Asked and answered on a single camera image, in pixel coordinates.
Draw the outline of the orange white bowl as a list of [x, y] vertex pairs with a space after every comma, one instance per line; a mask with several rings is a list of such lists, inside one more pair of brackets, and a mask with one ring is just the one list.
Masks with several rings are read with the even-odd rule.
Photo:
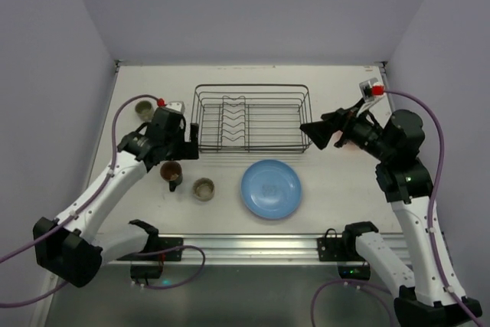
[[351, 142], [347, 142], [345, 145], [342, 146], [342, 148], [344, 150], [350, 150], [350, 151], [358, 151], [359, 150], [359, 148]]

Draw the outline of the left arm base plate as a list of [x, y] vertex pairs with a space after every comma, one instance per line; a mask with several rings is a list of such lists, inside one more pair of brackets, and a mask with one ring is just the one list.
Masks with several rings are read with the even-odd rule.
[[150, 245], [146, 246], [140, 255], [129, 254], [124, 257], [118, 258], [118, 261], [180, 262], [182, 258], [182, 249], [172, 250], [167, 253], [156, 255], [149, 255], [149, 253], [180, 247], [183, 246], [183, 243], [184, 241], [181, 237], [160, 237], [159, 239], [154, 238], [150, 241]]

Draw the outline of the speckled grey cup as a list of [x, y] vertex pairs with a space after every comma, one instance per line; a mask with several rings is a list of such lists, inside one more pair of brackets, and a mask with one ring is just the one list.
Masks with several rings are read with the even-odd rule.
[[192, 185], [191, 191], [199, 201], [210, 201], [214, 197], [214, 182], [209, 178], [199, 178]]

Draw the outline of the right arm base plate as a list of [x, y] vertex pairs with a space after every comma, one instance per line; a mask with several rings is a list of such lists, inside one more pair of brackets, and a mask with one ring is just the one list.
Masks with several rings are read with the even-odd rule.
[[355, 248], [355, 241], [365, 233], [378, 233], [378, 228], [370, 221], [347, 224], [338, 234], [329, 228], [324, 235], [316, 239], [318, 259], [321, 262], [361, 262], [361, 257]]

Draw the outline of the blue plate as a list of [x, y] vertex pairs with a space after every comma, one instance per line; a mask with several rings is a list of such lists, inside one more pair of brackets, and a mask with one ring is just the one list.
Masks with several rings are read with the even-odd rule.
[[302, 203], [302, 184], [285, 162], [265, 159], [253, 163], [240, 180], [244, 206], [257, 217], [278, 221], [292, 215]]

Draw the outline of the black cup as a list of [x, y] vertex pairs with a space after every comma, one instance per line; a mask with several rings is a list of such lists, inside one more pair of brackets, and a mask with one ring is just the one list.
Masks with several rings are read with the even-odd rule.
[[183, 182], [182, 167], [175, 161], [165, 162], [160, 168], [160, 176], [168, 183], [170, 192], [175, 192], [176, 188]]

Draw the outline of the grey-green cup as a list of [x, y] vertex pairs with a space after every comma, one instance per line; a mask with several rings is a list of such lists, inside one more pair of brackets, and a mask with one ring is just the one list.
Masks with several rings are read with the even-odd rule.
[[154, 116], [154, 106], [149, 100], [141, 100], [135, 105], [135, 113], [143, 122], [150, 122]]

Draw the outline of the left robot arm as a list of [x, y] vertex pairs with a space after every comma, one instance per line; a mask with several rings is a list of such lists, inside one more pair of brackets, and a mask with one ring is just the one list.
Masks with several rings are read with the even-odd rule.
[[153, 167], [198, 159], [198, 125], [190, 126], [186, 141], [184, 111], [181, 101], [157, 108], [150, 122], [123, 136], [111, 162], [72, 205], [53, 220], [38, 220], [33, 235], [39, 266], [80, 288], [108, 262], [161, 250], [158, 229], [141, 220], [105, 237], [97, 233], [126, 192]]

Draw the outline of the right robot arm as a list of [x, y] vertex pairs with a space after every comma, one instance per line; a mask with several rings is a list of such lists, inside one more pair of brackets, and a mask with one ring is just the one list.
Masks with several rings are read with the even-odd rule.
[[340, 132], [335, 147], [350, 142], [379, 161], [377, 183], [403, 231], [411, 264], [384, 243], [370, 221], [346, 225], [341, 238], [345, 251], [366, 260], [383, 280], [400, 325], [457, 326], [481, 317], [479, 301], [467, 296], [452, 268], [431, 200], [433, 181], [418, 158], [425, 139], [422, 119], [397, 110], [381, 126], [372, 113], [352, 107], [325, 113], [300, 129], [319, 149]]

